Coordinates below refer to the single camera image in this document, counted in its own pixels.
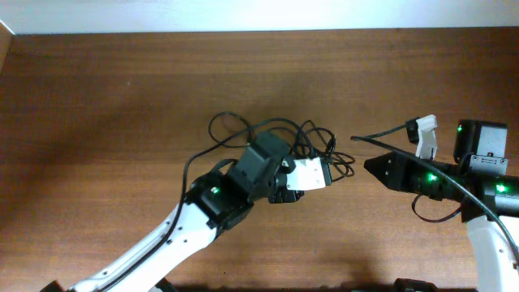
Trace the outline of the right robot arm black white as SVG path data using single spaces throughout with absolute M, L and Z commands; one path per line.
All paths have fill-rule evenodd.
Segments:
M 415 153 L 380 142 L 379 133 L 361 140 L 387 149 L 368 159 L 365 169 L 389 190 L 417 199 L 451 200 L 465 224 L 477 266 L 479 291 L 518 289 L 518 178 L 506 173 L 508 128 L 499 122 L 462 119 L 456 130 L 452 164 L 435 160 L 435 116 L 403 124 Z

